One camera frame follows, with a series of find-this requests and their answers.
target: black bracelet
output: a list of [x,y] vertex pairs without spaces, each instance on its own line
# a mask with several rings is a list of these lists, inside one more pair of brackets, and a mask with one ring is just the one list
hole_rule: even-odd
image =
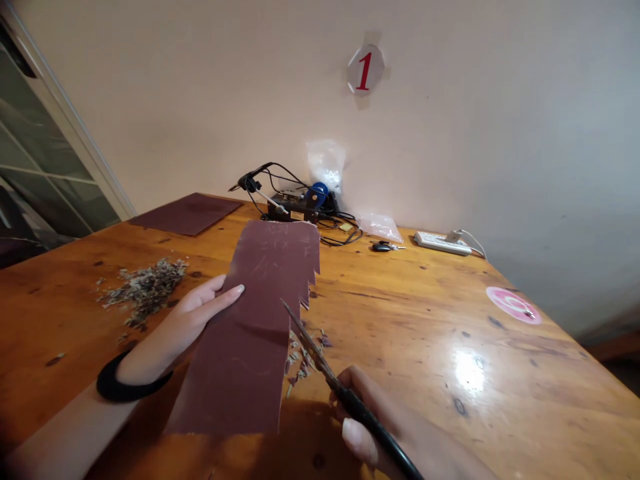
[[118,365],[120,365],[122,359],[126,357],[130,351],[131,350],[121,353],[111,360],[98,375],[95,389],[98,390],[102,398],[118,403],[140,400],[164,387],[173,375],[173,371],[170,371],[164,377],[148,385],[125,385],[124,383],[118,382],[115,378],[115,372],[118,370]]

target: sandpaper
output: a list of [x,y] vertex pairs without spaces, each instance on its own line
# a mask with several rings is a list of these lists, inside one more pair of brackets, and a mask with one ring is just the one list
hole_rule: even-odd
[[197,235],[240,205],[242,205],[241,202],[192,193],[180,200],[138,215],[129,222],[141,227],[181,235]]
[[320,271],[319,232],[304,222],[250,221],[223,290],[242,296],[210,321],[197,346],[165,433],[227,437],[277,433],[289,316],[309,304]]

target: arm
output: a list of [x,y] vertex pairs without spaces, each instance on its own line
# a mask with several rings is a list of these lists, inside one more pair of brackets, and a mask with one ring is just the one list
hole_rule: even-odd
[[[191,290],[167,318],[120,363],[116,378],[128,385],[146,385],[180,360],[205,325],[242,294],[244,286],[216,296],[225,276]],[[54,418],[5,459],[24,480],[82,479],[138,402],[112,403],[88,386]]]
[[[362,369],[351,366],[338,375],[345,387],[362,402],[394,436],[420,473],[428,480],[496,480],[493,472],[449,434],[392,398]],[[331,392],[329,402],[337,398]],[[348,448],[370,468],[379,469],[393,480],[402,480],[391,460],[362,424],[347,417],[340,403],[336,414]]]

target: pink sticker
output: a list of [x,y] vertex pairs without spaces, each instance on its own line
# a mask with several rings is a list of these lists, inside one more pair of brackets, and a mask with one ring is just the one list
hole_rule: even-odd
[[487,287],[487,296],[500,310],[510,314],[516,320],[531,325],[542,323],[542,317],[538,310],[529,302],[522,300],[514,292],[499,287]]

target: power strip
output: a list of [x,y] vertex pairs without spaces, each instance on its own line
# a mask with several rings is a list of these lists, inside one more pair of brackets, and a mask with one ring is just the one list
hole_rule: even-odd
[[455,243],[447,242],[445,241],[446,236],[444,235],[435,235],[426,232],[416,232],[414,238],[416,243],[424,248],[454,253],[456,255],[462,255],[463,257],[471,254],[471,249],[462,240],[458,240]]

